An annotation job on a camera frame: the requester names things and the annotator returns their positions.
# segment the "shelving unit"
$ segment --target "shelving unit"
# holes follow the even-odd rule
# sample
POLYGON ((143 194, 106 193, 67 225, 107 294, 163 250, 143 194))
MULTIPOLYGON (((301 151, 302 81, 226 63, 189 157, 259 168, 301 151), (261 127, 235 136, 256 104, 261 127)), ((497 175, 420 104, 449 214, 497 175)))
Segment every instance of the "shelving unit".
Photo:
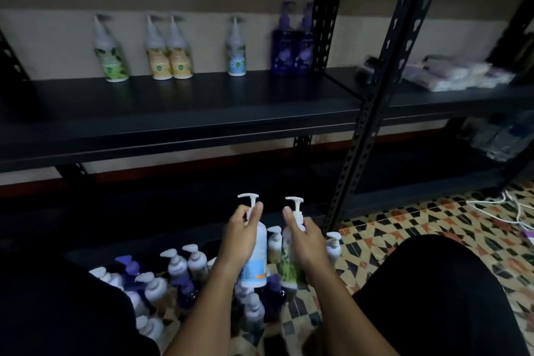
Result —
MULTIPOLYGON (((339 0, 315 0, 312 76, 281 78, 251 71, 231 78, 225 73, 201 73, 180 82, 133 76, 111 85, 101 78, 31 82, 23 69, 13 70, 11 87, 0 94, 0 172, 57 166, 73 189, 67 196, 2 202, 0 223, 9 222, 14 214, 19 224, 32 225, 38 217, 57 220, 68 231, 60 236, 71 237, 63 250, 91 267, 118 252, 158 252, 169 242, 217 240, 221 220, 235 207, 235 196, 244 191, 260 194, 268 226, 283 223, 280 209, 285 195, 303 196, 304 213, 326 231, 350 217, 470 189, 500 187, 521 171, 529 174, 532 166, 526 155, 518 163, 501 166, 452 139, 448 130, 431 139, 374 144, 383 125, 534 108, 534 85, 431 93, 402 80, 431 1, 397 1, 370 86, 355 82, 355 68, 326 69, 339 0), (305 150, 300 150, 291 158, 244 162, 179 178, 106 186, 90 183, 90 176, 76 166, 349 130, 354 134, 347 153, 303 155, 305 150), (89 209, 80 191, 90 192, 89 209), (147 219, 150 225, 137 230, 142 232, 125 234, 129 225, 147 219), (91 249, 95 246, 99 255, 91 249)), ((522 33, 532 17, 534 0, 525 0, 493 58, 506 55, 510 38, 522 33)), ((6 68, 20 65, 13 52, 9 61, 3 59, 6 68)), ((296 139, 295 144, 309 140, 296 139)))

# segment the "person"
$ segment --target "person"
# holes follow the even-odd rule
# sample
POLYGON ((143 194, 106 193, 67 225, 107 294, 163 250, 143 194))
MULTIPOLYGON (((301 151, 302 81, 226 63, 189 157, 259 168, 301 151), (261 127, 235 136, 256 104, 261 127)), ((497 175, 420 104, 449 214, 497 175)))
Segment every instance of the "person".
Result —
MULTIPOLYGON (((165 356, 226 356, 233 286, 250 257, 263 204, 241 205, 224 232, 206 287, 165 356)), ((311 218, 305 231, 283 215, 295 252, 314 287, 326 353, 336 356, 528 355, 500 284, 463 245, 439 235, 407 239, 353 297, 328 260, 311 218)))

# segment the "yellow labeled bottle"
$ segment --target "yellow labeled bottle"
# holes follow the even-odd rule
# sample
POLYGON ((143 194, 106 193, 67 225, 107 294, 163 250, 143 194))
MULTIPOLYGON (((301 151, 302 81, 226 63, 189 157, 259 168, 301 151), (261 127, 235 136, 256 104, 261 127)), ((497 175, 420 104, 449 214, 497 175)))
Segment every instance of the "yellow labeled bottle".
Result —
POLYGON ((174 15, 170 16, 169 39, 167 46, 170 51, 170 64, 172 75, 176 79, 189 79, 193 76, 191 64, 191 52, 187 41, 174 21, 174 15))
POLYGON ((146 54, 149 58, 152 77, 156 80, 172 78, 169 61, 169 51, 164 38, 152 22, 150 15, 146 16, 148 27, 146 35, 146 54))

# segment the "white cable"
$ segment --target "white cable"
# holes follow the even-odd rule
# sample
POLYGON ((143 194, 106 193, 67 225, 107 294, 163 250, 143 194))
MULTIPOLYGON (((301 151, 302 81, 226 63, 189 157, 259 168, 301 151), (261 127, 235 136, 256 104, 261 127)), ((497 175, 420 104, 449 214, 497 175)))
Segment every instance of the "white cable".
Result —
POLYGON ((506 222, 508 224, 518 224, 521 227, 523 227, 524 229, 529 229, 529 230, 534 231, 534 227, 533 226, 531 226, 529 224, 526 224, 523 221, 519 221, 519 219, 521 218, 521 207, 525 207, 525 208, 531 209, 531 210, 534 210, 534 207, 531 207, 530 205, 527 205, 527 204, 521 204, 517 200, 517 198, 507 190, 503 191, 503 197, 500 200, 496 200, 496 201, 491 201, 491 200, 488 200, 488 201, 467 200, 466 203, 467 203, 467 205, 471 206, 475 210, 480 211, 481 213, 484 213, 484 214, 486 214, 487 216, 489 216, 491 218, 495 218, 495 219, 497 219, 499 221, 506 222), (474 205, 474 204, 503 204, 503 203, 506 203, 508 201, 511 201, 512 203, 515 203, 515 205, 516 205, 517 214, 515 216, 515 221, 504 220, 504 219, 502 219, 502 218, 500 218, 498 216, 495 216, 495 215, 493 215, 493 214, 491 214, 491 213, 489 213, 487 211, 481 210, 481 209, 479 209, 478 207, 476 207, 474 205))

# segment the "black pants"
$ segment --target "black pants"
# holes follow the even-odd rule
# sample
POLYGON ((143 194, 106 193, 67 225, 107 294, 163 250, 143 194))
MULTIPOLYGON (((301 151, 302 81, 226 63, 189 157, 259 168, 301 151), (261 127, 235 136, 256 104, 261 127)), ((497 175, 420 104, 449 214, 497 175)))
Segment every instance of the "black pants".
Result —
POLYGON ((528 355, 497 279, 449 238, 409 238, 353 295, 400 355, 528 355))

